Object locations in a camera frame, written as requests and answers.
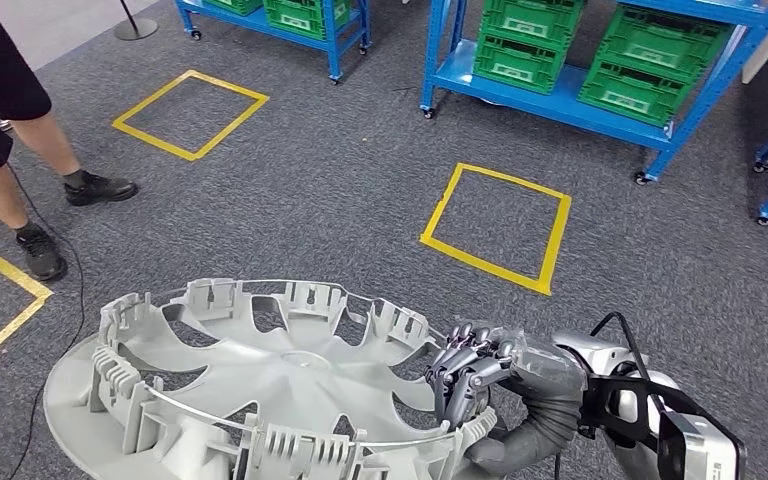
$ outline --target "gray carpet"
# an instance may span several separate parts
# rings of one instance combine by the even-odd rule
[[[86,165],[144,187],[125,203],[75,209],[55,176],[24,148],[15,151],[37,207],[80,254],[83,335],[113,298],[211,276],[338,281],[423,312],[440,328],[459,316],[537,335],[586,331],[620,310],[652,368],[746,442],[748,478],[768,479],[768,228],[753,222],[768,175],[749,169],[768,137],[768,67],[727,92],[663,181],[642,188],[630,178],[645,152],[633,145],[453,94],[440,95],[436,120],[423,119],[427,2],[372,3],[376,44],[366,58],[345,57],[339,87],[327,80],[324,56],[304,47],[210,19],[198,19],[204,39],[193,42],[167,2],[145,13],[161,26],[152,37],[123,43],[107,33],[40,72]],[[468,29],[479,7],[471,6]],[[581,35],[598,38],[609,9],[590,2]],[[571,59],[587,62],[584,43]],[[191,68],[271,99],[194,163],[110,127]],[[135,121],[181,146],[197,146],[244,108],[210,88],[176,95]],[[459,161],[572,196],[551,297],[419,243]],[[535,272],[551,199],[483,178],[465,177],[461,187],[440,238]],[[0,255],[21,265],[12,242],[0,225]],[[24,446],[36,389],[80,320],[74,261],[71,269],[0,353],[0,479]],[[20,307],[14,290],[3,290],[0,325]],[[522,415],[510,398],[503,413]],[[35,419],[16,478],[83,478],[41,412]],[[601,444],[578,439],[565,459],[566,479],[618,478]],[[550,476],[541,464],[513,478]]]

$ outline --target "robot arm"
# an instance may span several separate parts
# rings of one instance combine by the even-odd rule
[[[560,453],[576,433],[593,439],[601,430],[630,480],[742,478],[740,441],[668,376],[641,368],[645,361],[593,336],[560,334],[550,343],[466,324],[449,335],[426,381],[438,420],[452,429],[487,407],[491,384],[522,397],[528,418],[466,453],[493,475]]]

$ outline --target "cable on floor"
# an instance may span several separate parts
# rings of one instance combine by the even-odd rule
[[[61,235],[54,227],[52,227],[46,220],[45,217],[40,214],[39,210],[37,209],[36,205],[34,205],[34,201],[31,200],[31,196],[28,195],[28,191],[25,190],[24,185],[22,185],[21,180],[19,180],[19,176],[16,175],[16,171],[13,170],[13,166],[11,166],[9,163],[7,164],[7,167],[10,169],[10,172],[13,174],[13,177],[16,178],[16,184],[19,185],[19,189],[22,191],[22,194],[25,196],[25,198],[28,200],[28,204],[31,206],[31,210],[34,211],[34,214],[40,219],[43,225],[51,231],[51,233],[54,234],[55,237],[57,237],[58,240],[63,242],[69,250],[72,252],[72,256],[75,257],[75,265],[78,267],[78,275],[79,275],[79,282],[80,287],[78,291],[78,304],[81,308],[81,321],[78,324],[78,328],[75,329],[75,335],[72,337],[72,340],[69,342],[69,345],[66,346],[66,348],[63,349],[63,353],[60,354],[59,357],[57,357],[57,360],[60,360],[63,358],[69,350],[72,349],[72,347],[75,346],[75,343],[78,342],[78,339],[81,336],[81,331],[84,329],[84,324],[86,323],[87,316],[86,316],[86,307],[84,305],[84,269],[83,266],[81,266],[81,258],[78,256],[78,251],[75,249],[75,247],[67,240],[63,235]],[[30,416],[30,422],[28,426],[28,438],[25,441],[25,447],[22,449],[22,455],[19,457],[19,462],[16,463],[16,466],[13,468],[13,472],[10,474],[8,480],[13,480],[16,477],[16,474],[19,473],[19,469],[22,467],[22,463],[24,463],[25,458],[28,456],[28,451],[31,448],[31,441],[34,437],[34,418],[36,417],[36,411],[37,406],[39,405],[39,400],[42,395],[43,390],[45,389],[45,381],[43,381],[42,385],[40,385],[39,389],[37,390],[36,395],[34,396],[34,402],[31,405],[31,416]]]
[[[561,452],[555,454],[555,475],[554,480],[561,480]]]

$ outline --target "black sneaker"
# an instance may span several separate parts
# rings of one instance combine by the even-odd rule
[[[83,206],[95,202],[121,202],[127,200],[139,191],[136,183],[124,178],[105,178],[92,173],[83,172],[84,184],[72,187],[64,184],[66,200],[72,205]]]
[[[54,240],[42,228],[31,225],[16,234],[16,242],[25,251],[31,276],[41,281],[58,280],[68,269]]]

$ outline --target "stand base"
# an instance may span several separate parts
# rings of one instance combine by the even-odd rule
[[[137,29],[134,30],[134,26],[131,22],[125,20],[124,22],[116,25],[113,29],[113,35],[119,40],[140,40],[148,37],[152,33],[157,31],[157,22],[148,18],[135,18],[134,23],[137,25]]]

